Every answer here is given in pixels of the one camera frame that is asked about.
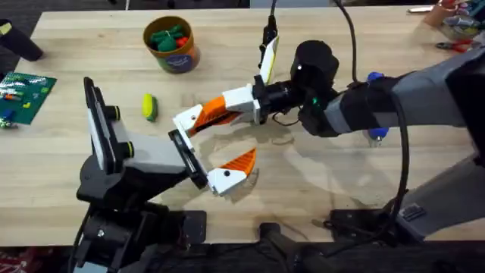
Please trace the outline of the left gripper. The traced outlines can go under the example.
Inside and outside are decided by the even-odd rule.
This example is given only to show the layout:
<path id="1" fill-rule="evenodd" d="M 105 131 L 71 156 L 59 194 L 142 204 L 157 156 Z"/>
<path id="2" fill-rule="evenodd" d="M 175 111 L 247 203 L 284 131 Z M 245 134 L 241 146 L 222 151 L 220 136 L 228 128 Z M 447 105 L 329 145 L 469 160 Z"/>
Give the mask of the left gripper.
<path id="1" fill-rule="evenodd" d="M 191 137 L 202 109 L 198 104 L 173 117 L 185 138 Z M 100 209 L 133 211 L 183 180 L 191 179 L 199 189 L 207 185 L 202 166 L 188 154 L 176 130 L 162 139 L 129 132 L 117 122 L 113 133 L 122 140 L 110 143 L 100 129 L 91 130 L 92 154 L 80 169 L 78 200 Z M 219 196 L 227 194 L 248 178 L 255 159 L 253 148 L 209 171 L 210 190 Z"/>

